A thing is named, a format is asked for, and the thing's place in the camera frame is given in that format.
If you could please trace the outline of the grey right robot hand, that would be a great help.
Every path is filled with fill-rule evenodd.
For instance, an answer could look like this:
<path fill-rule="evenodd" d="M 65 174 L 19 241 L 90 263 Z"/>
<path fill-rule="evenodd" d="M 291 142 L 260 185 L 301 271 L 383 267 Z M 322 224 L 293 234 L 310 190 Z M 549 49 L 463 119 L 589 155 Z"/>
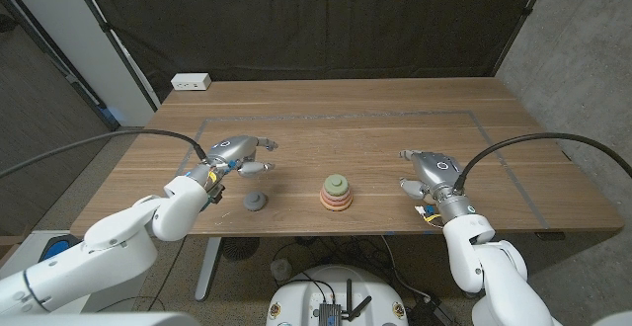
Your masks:
<path fill-rule="evenodd" d="M 434 205 L 444 222 L 476 212 L 468 197 L 455 191 L 461 167 L 450 156 L 420 150 L 402 150 L 399 156 L 413 164 L 416 180 L 400 179 L 400 187 L 411 198 Z"/>

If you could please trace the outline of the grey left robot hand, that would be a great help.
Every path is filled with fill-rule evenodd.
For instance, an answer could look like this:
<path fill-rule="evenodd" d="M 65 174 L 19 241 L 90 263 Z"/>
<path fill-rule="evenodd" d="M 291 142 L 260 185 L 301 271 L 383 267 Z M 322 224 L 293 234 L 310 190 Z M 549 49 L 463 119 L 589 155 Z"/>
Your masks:
<path fill-rule="evenodd" d="M 278 145 L 266 137 L 252 135 L 228 137 L 213 145 L 206 157 L 185 176 L 209 191 L 225 175 L 233 171 L 241 177 L 252 178 L 273 170 L 276 166 L 274 163 L 256 160 L 258 147 L 273 151 L 278 148 Z"/>

